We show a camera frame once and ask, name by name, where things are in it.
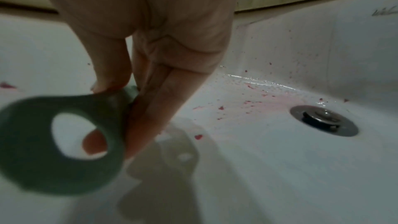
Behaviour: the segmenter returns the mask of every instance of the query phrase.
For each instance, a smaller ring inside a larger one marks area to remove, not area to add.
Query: metal drain plug
[[[358,127],[346,117],[325,108],[302,105],[290,109],[294,118],[337,136],[355,136],[359,133]]]

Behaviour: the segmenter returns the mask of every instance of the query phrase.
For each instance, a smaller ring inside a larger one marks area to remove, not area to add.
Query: hand
[[[140,89],[129,116],[126,158],[140,151],[214,71],[228,46],[235,0],[51,0],[94,65],[94,92]],[[130,63],[125,38],[133,35]],[[83,141],[105,151],[95,130]]]

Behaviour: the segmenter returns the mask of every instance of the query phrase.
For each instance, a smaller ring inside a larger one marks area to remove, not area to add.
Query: green handle
[[[37,97],[10,104],[0,112],[0,171],[21,188],[74,195],[110,182],[124,160],[126,110],[136,87],[72,97]],[[66,157],[53,140],[51,123],[62,112],[91,121],[104,134],[107,154],[95,160]]]

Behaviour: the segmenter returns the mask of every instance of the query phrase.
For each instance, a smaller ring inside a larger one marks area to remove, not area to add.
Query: white sink
[[[394,6],[320,0],[237,14],[221,66],[112,184],[52,197],[1,178],[1,223],[398,222]],[[89,58],[56,17],[2,9],[0,27],[0,82],[17,87],[0,89],[0,107],[89,92]],[[309,127],[290,115],[296,105],[340,113],[359,134]],[[54,125],[61,149],[82,158],[93,127],[71,116]]]

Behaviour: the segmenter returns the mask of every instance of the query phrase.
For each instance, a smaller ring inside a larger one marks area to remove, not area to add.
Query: hole in green object
[[[106,154],[88,155],[82,148],[84,137],[95,128],[89,120],[71,113],[60,113],[51,123],[51,132],[58,149],[69,158],[83,160],[98,159]]]

